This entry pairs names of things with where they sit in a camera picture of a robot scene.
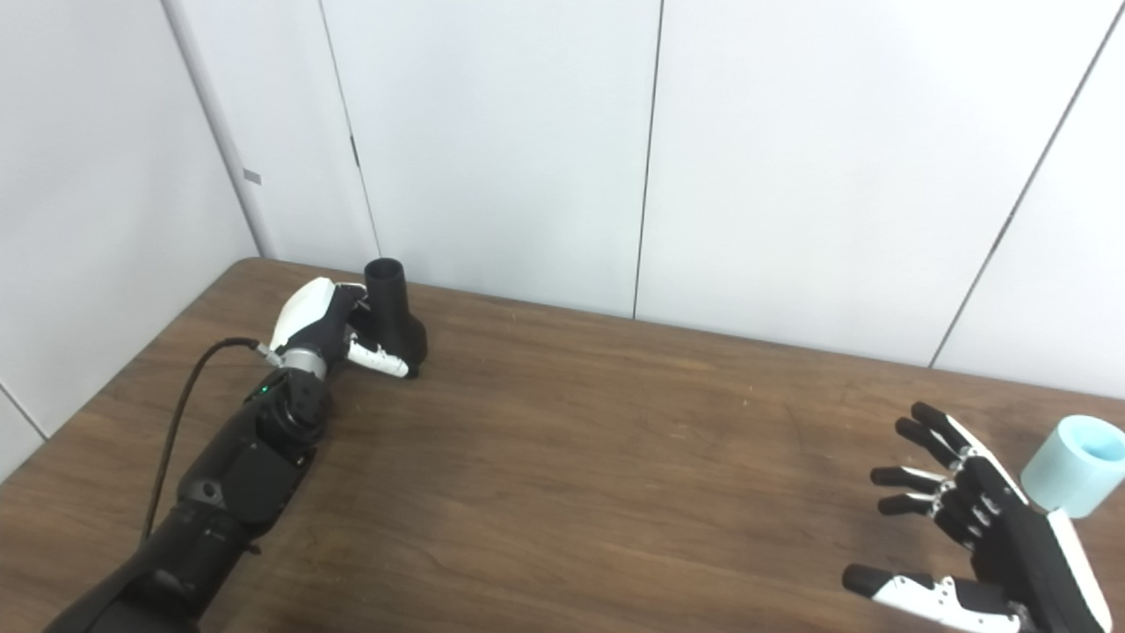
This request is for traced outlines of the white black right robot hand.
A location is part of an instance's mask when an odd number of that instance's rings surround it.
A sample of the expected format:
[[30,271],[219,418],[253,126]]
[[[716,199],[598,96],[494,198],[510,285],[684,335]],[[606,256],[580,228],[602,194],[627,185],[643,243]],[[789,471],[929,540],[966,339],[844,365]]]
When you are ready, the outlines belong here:
[[860,594],[962,632],[1109,632],[1112,611],[1084,545],[1064,512],[1041,512],[991,449],[950,414],[915,403],[896,432],[924,447],[943,473],[882,465],[872,483],[899,492],[878,501],[884,516],[919,514],[968,550],[973,577],[934,577],[849,564]]

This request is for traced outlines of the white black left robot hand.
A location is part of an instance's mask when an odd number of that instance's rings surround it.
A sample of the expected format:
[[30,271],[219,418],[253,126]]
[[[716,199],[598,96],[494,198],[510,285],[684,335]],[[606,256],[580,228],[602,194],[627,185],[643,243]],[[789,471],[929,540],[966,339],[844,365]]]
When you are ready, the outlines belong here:
[[417,363],[406,352],[393,352],[389,340],[376,332],[385,323],[364,284],[317,277],[284,304],[266,346],[268,358],[277,367],[302,370],[322,382],[341,363],[414,378]]

